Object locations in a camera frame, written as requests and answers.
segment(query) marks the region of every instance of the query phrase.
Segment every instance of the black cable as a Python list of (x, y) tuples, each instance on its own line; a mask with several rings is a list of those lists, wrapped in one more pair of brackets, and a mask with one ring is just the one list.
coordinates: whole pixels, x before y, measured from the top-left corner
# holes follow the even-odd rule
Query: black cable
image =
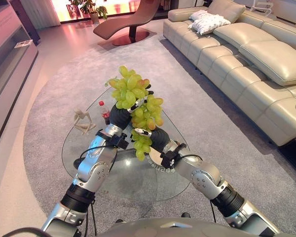
[(31, 233), (31, 234), (34, 234), (34, 235), (40, 236), (40, 237), (52, 237), (50, 234), (42, 231), (41, 229), (34, 228), (34, 227), (20, 228), (20, 229), (9, 232), (9, 233), (3, 235), (2, 237), (10, 237), (10, 236), (14, 236), (14, 235), (17, 235), (20, 233)]
[(200, 157), (198, 155), (193, 155), (193, 154), (191, 154), (191, 155), (185, 155), (185, 156), (182, 156), (181, 159), (182, 158), (185, 158), (185, 157), (199, 157), (201, 159), (201, 161), (203, 161), (202, 157)]
[(214, 222), (216, 223), (216, 217), (215, 217), (215, 212), (214, 212), (213, 204), (212, 204), (212, 201), (209, 201), (209, 202), (211, 203), (213, 217), (214, 217)]
[(96, 227), (96, 224), (95, 224), (93, 204), (91, 204), (91, 210), (92, 210), (92, 218), (93, 218), (93, 226), (94, 226), (94, 236), (97, 236), (97, 227)]
[(103, 148), (103, 147), (114, 147), (114, 145), (105, 145), (105, 146), (91, 147), (88, 150), (85, 150), (84, 152), (81, 153), (81, 155), (79, 157), (80, 162), (81, 162), (81, 159), (82, 159), (82, 156), (83, 156), (84, 153), (86, 153), (86, 152), (88, 152), (90, 150), (93, 150), (93, 149), (98, 149), (98, 148)]
[(87, 211), (87, 216), (85, 217), (86, 223), (85, 223), (85, 231), (84, 231), (84, 237), (87, 237), (88, 233), (88, 222), (89, 222), (89, 212)]
[(109, 173), (110, 173), (111, 169), (113, 168), (113, 165), (114, 165), (114, 163), (115, 163), (116, 157), (117, 157), (117, 152), (116, 152), (116, 154), (115, 154), (115, 157), (114, 157), (114, 160), (113, 160), (113, 164), (112, 164), (111, 167), (110, 167)]

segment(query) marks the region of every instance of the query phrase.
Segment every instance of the sofa armrest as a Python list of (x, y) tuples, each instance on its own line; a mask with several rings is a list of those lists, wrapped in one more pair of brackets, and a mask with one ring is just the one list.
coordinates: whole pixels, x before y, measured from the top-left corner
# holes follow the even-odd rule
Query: sofa armrest
[(199, 10), (207, 10), (207, 7), (197, 6), (197, 7), (174, 9), (168, 12), (168, 18), (172, 22), (186, 21), (189, 19), (190, 15), (192, 15), (193, 13)]

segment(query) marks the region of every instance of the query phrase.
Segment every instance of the green grape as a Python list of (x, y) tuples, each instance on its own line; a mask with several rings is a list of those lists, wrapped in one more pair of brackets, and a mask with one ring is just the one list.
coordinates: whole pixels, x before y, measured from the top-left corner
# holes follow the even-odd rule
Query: green grape
[(155, 111), (155, 106), (152, 103), (147, 103), (147, 109), (151, 112)]
[(135, 74), (134, 77), (136, 78), (136, 81), (139, 81), (142, 79), (142, 76), (139, 74)]
[(110, 84), (111, 87), (117, 89), (117, 85), (116, 84), (118, 83), (118, 79), (110, 79), (108, 81), (108, 83)]
[(115, 91), (112, 92), (112, 97), (116, 98), (116, 96), (120, 95), (120, 90), (116, 89)]
[(159, 116), (160, 114), (157, 111), (154, 111), (151, 113), (151, 117), (156, 118), (157, 116)]
[(149, 84), (150, 84), (150, 81), (148, 79), (145, 79), (143, 88), (146, 88)]
[(120, 110), (120, 109), (123, 109), (123, 102), (122, 101), (118, 101), (116, 103), (116, 107)]
[(143, 146), (143, 143), (140, 142), (140, 140), (134, 143), (134, 148), (136, 150), (140, 149), (142, 146)]
[(128, 70), (127, 70), (127, 67), (125, 67), (125, 66), (120, 66), (120, 67), (119, 67), (119, 73), (120, 73), (123, 77), (128, 77)]
[(137, 81), (135, 88), (143, 89), (144, 88), (144, 80), (141, 79), (141, 80)]
[(127, 89), (129, 89), (129, 90), (134, 89), (136, 84), (137, 84), (136, 75), (131, 75), (131, 77), (129, 78), (129, 80), (127, 82)]
[(143, 120), (143, 121), (140, 121), (139, 123), (137, 123), (138, 128), (142, 128), (145, 125), (146, 125), (146, 120)]
[(156, 106), (155, 111), (160, 114), (162, 112), (162, 108), (160, 106)]
[(142, 99), (145, 96), (145, 93), (143, 93), (143, 91), (138, 88), (132, 89), (132, 92), (135, 94), (136, 98), (138, 99)]
[(126, 89), (126, 83), (120, 80), (118, 83), (116, 83), (116, 87), (118, 89)]
[(150, 152), (150, 147), (149, 147), (147, 144), (143, 144), (143, 145), (142, 145), (142, 150), (143, 150), (145, 153), (149, 153), (149, 152)]
[(138, 141), (139, 140), (139, 134), (135, 134), (132, 136), (132, 140)]
[(133, 119), (133, 122), (135, 122), (135, 123), (139, 123), (139, 122), (143, 121), (143, 118), (140, 118), (137, 116), (134, 116), (132, 119)]
[(152, 118), (147, 119), (147, 126), (150, 130), (155, 130), (156, 124), (154, 123)]
[(152, 140), (151, 140), (151, 139), (149, 139), (149, 140), (147, 141), (147, 145), (148, 145), (148, 146), (151, 146), (151, 145), (152, 145)]
[(148, 111), (144, 112), (144, 117), (146, 119), (150, 118), (150, 113)]
[[(143, 128), (147, 131), (155, 129), (156, 125), (161, 126), (163, 119), (161, 118), (163, 103), (162, 98), (155, 98), (149, 95), (146, 87), (150, 84), (148, 79), (142, 79), (134, 70), (128, 70), (125, 66), (119, 67), (119, 72), (123, 78), (117, 77), (110, 79), (106, 84), (116, 90), (112, 92), (112, 97), (116, 99), (116, 107), (118, 109), (129, 109), (135, 104), (136, 99), (142, 99), (147, 96), (147, 102), (143, 103), (131, 114), (131, 122), (134, 128)], [(135, 141), (134, 148), (136, 149), (136, 156), (138, 160), (145, 159), (144, 153), (150, 152), (152, 140), (148, 137), (141, 136), (132, 130), (132, 140)]]
[(133, 105), (136, 102), (136, 97), (133, 92), (127, 91), (126, 92), (126, 100), (130, 105)]
[(145, 154), (142, 150), (137, 150), (136, 151), (136, 157), (138, 158), (139, 161), (144, 161), (145, 159)]
[(139, 136), (139, 141), (140, 141), (141, 143), (145, 143), (145, 137), (142, 136), (142, 135), (140, 135), (140, 136)]
[(128, 104), (128, 102), (127, 102), (127, 100), (124, 100), (122, 102), (122, 106), (123, 106), (123, 109), (126, 109), (126, 110), (130, 107), (129, 104)]
[(149, 102), (149, 101), (152, 100), (153, 98), (154, 98), (153, 95), (149, 95), (149, 96), (147, 96), (147, 101)]
[(161, 98), (154, 98), (154, 99), (152, 100), (152, 103), (153, 103), (155, 106), (159, 106), (159, 105), (161, 105), (161, 104), (163, 103), (163, 99), (161, 99)]
[(160, 116), (156, 116), (154, 118), (154, 121), (155, 123), (158, 125), (158, 126), (162, 126), (163, 125), (163, 119), (160, 117)]
[(120, 92), (120, 98), (122, 99), (122, 100), (126, 100), (126, 90), (121, 90), (121, 92)]
[(137, 110), (135, 110), (135, 115), (142, 118), (144, 116), (144, 110), (142, 108), (138, 108)]
[(131, 76), (131, 75), (133, 75), (133, 74), (136, 74), (136, 72), (134, 71), (134, 69), (128, 71), (128, 76)]

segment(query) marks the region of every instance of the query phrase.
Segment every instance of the glass coffee table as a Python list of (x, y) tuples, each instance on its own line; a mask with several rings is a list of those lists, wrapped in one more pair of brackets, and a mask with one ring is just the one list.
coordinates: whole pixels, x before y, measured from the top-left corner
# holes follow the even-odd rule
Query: glass coffee table
[[(115, 104), (115, 100), (111, 97), (113, 90), (113, 88), (106, 90), (88, 108), (92, 123), (95, 123), (96, 127), (85, 135), (73, 127), (65, 139), (62, 160), (66, 171), (72, 177), (77, 173), (74, 161), (89, 148), (97, 131), (106, 127), (100, 114), (99, 101), (103, 100), (108, 108), (112, 108)], [(164, 112), (162, 112), (162, 118), (164, 125), (161, 128), (169, 134), (170, 138), (186, 144), (183, 136)], [(131, 130), (131, 125), (128, 125), (124, 130), (129, 145), (126, 150), (118, 149), (115, 164), (100, 191), (139, 201), (167, 200), (183, 192), (189, 181), (179, 175), (175, 169), (165, 169), (160, 166), (161, 159), (158, 158), (159, 155), (155, 155), (156, 151), (146, 155), (144, 161), (139, 161), (136, 158), (133, 143), (130, 141)]]

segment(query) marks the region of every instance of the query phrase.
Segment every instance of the gray carpet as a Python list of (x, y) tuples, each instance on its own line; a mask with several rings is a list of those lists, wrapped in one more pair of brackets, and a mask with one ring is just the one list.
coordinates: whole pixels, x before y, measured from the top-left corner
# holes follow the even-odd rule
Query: gray carpet
[[(96, 46), (59, 70), (31, 109), (24, 137), (29, 182), (49, 214), (71, 183), (62, 164), (62, 145), (72, 127), (73, 109), (86, 109), (118, 75), (118, 66), (151, 80), (164, 111), (195, 154), (215, 164), (242, 196), (281, 230), (296, 234), (296, 171), (255, 125), (160, 34), (133, 45)], [(98, 193), (99, 232), (121, 218), (192, 217), (212, 221), (209, 201), (193, 186), (161, 202), (140, 202)], [(218, 222), (225, 224), (216, 211)]]

